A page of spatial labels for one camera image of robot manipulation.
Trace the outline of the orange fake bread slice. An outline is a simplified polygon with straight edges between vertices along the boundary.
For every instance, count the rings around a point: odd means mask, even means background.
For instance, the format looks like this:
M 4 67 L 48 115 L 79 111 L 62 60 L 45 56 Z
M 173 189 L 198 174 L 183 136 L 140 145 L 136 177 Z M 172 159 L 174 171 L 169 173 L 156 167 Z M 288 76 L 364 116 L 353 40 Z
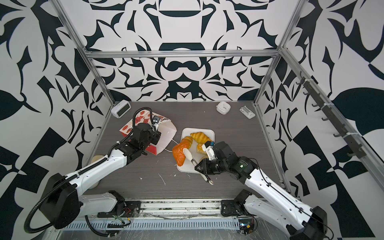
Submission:
M 174 159 L 177 162 L 178 167 L 181 167 L 184 164 L 185 159 L 186 159 L 186 156 L 184 155 L 183 150 L 189 149 L 191 146 L 192 146 L 192 143 L 190 141 L 183 140 L 178 145 L 173 147 L 172 153 L 173 153 Z

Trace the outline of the yellow fake croissant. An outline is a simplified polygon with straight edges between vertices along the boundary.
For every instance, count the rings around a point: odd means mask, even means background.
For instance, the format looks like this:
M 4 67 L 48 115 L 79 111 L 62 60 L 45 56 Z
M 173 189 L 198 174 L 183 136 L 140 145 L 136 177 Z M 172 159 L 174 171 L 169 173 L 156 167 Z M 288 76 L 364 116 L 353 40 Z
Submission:
M 198 144 L 205 144 L 206 142 L 211 142 L 212 140 L 203 132 L 191 133 L 190 136 Z

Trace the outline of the red patterned paper bag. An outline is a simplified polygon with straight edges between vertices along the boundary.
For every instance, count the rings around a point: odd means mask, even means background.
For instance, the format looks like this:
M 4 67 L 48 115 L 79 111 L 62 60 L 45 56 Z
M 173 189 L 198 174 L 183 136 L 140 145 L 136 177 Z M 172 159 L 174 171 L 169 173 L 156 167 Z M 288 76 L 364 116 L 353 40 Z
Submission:
M 161 133 L 161 137 L 156 145 L 151 144 L 146 150 L 154 155 L 158 155 L 166 149 L 171 141 L 173 141 L 177 128 L 170 119 L 157 113 L 153 113 L 153 118 L 155 119 L 155 117 L 160 118 L 157 130 Z M 135 118 L 135 123 L 136 125 L 139 123 L 151 124 L 150 112 L 148 110 L 140 111 Z

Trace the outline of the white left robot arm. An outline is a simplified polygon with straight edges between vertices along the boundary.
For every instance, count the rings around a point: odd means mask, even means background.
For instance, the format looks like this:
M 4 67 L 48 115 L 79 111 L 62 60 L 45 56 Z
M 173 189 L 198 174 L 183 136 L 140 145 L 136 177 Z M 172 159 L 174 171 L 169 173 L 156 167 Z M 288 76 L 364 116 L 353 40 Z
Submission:
M 95 163 L 66 176 L 53 175 L 38 206 L 56 229 L 62 229 L 76 218 L 107 213 L 121 216 L 125 199 L 116 191 L 86 196 L 85 192 L 112 172 L 125 167 L 145 153 L 161 137 L 158 125 L 139 123 L 129 135 L 112 146 L 109 153 Z

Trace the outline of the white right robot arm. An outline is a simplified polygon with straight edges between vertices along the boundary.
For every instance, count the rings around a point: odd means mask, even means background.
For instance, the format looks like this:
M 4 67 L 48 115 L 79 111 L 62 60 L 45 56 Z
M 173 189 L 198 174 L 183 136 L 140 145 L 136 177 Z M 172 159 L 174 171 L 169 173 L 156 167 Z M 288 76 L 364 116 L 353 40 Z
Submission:
M 207 182 L 210 175 L 229 173 L 250 188 L 242 190 L 234 199 L 240 215 L 260 217 L 291 240 L 324 240 L 328 232 L 327 213 L 320 207 L 310 207 L 290 195 L 272 181 L 260 168 L 256 159 L 239 157 L 225 142 L 206 142 L 202 149 L 207 157 L 196 162 L 187 148 L 185 157 Z

